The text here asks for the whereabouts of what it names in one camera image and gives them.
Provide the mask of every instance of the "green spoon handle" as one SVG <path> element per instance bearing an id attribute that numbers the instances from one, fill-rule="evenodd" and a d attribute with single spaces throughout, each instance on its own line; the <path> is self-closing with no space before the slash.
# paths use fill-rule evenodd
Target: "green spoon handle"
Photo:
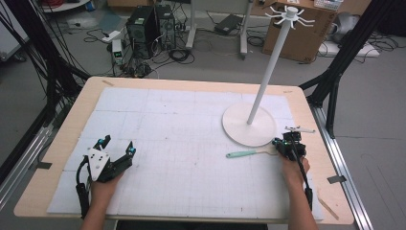
<path id="1" fill-rule="evenodd" d="M 227 158 L 235 158 L 240 156 L 252 155 L 257 153 L 255 150 L 247 150 L 247 151 L 235 151 L 226 154 Z"/>

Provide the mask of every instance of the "white grid paper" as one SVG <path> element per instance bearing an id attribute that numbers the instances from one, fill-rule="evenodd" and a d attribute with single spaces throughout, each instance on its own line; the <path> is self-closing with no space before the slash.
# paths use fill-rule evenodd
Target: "white grid paper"
<path id="1" fill-rule="evenodd" d="M 111 135 L 105 151 L 115 161 L 130 141 L 137 149 L 107 210 L 109 215 L 225 219 L 287 219 L 288 196 L 275 155 L 228 159 L 248 150 L 224 132 L 231 105 L 255 95 L 154 89 L 105 88 L 70 156 L 53 201 L 54 214 L 79 214 L 76 170 L 88 148 Z M 264 95 L 282 138 L 293 119 L 285 97 Z M 82 181 L 87 176 L 82 169 Z M 311 176 L 309 183 L 314 187 Z M 313 215 L 323 219 L 317 194 Z"/>

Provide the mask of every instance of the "tape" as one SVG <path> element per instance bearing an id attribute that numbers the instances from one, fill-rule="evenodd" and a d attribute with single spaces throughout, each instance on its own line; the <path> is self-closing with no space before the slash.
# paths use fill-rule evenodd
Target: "tape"
<path id="1" fill-rule="evenodd" d="M 52 163 L 47 163 L 47 162 L 38 162 L 36 165 L 37 169 L 43 169 L 43 170 L 49 170 L 52 166 Z"/>
<path id="2" fill-rule="evenodd" d="M 343 175 L 334 175 L 332 177 L 329 177 L 327 180 L 330 184 L 334 184 L 337 182 L 342 183 L 347 181 L 347 179 Z"/>

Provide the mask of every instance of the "white mug tree stand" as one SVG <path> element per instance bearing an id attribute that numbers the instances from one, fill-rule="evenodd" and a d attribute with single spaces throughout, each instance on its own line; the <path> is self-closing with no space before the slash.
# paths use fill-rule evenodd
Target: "white mug tree stand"
<path id="1" fill-rule="evenodd" d="M 272 72 L 275 69 L 278 57 L 281 53 L 282 46 L 286 41 L 290 28 L 295 29 L 293 22 L 298 21 L 306 27 L 312 27 L 305 23 L 312 23 L 314 20 L 304 20 L 299 15 L 304 11 L 298 11 L 294 7 L 284 7 L 285 12 L 271 10 L 275 15 L 269 17 L 281 17 L 282 19 L 275 23 L 282 28 L 278 35 L 277 42 L 269 59 L 268 66 L 259 87 L 259 92 L 254 104 L 237 103 L 230 106 L 223 114 L 222 124 L 227 135 L 234 141 L 247 147 L 260 147 L 268 144 L 276 136 L 277 125 L 272 115 L 264 108 L 259 107 L 266 86 L 271 79 Z"/>

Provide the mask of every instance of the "power strip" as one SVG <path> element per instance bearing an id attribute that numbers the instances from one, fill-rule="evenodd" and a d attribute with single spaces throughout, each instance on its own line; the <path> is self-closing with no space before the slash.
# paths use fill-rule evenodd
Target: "power strip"
<path id="1" fill-rule="evenodd" d="M 120 32 L 114 31 L 110 33 L 107 37 L 102 38 L 101 40 L 103 40 L 104 42 L 110 42 L 112 39 L 114 39 L 114 37 L 118 36 L 119 34 Z"/>

